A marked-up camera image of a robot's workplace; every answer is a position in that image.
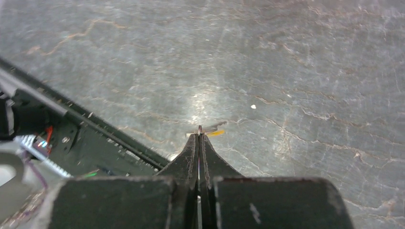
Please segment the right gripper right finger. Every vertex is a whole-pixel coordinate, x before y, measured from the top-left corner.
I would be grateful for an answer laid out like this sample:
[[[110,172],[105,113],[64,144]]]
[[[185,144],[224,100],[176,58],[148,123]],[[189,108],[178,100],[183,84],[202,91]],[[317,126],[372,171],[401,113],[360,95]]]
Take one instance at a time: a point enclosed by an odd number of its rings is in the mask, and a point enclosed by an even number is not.
[[[218,229],[352,229],[336,187],[321,177],[243,177],[199,136],[201,175]]]

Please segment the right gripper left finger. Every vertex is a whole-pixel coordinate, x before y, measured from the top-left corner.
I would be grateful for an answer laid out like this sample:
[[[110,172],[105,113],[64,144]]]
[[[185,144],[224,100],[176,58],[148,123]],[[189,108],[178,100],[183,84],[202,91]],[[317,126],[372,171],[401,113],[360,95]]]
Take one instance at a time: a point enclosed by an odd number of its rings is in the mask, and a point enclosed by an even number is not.
[[[42,229],[186,229],[194,204],[197,134],[155,176],[66,179],[44,199]]]

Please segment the key with yellow tag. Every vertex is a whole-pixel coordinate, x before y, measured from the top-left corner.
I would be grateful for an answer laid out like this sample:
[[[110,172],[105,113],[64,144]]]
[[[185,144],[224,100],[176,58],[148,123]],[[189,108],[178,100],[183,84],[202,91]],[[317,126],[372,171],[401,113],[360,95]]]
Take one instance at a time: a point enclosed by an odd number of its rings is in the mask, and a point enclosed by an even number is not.
[[[223,129],[221,129],[220,127],[227,124],[227,121],[221,121],[218,122],[214,125],[210,125],[210,126],[199,126],[197,129],[195,130],[191,130],[185,133],[185,137],[188,138],[193,134],[205,134],[207,136],[218,136],[221,135],[223,133],[225,133],[225,131]]]

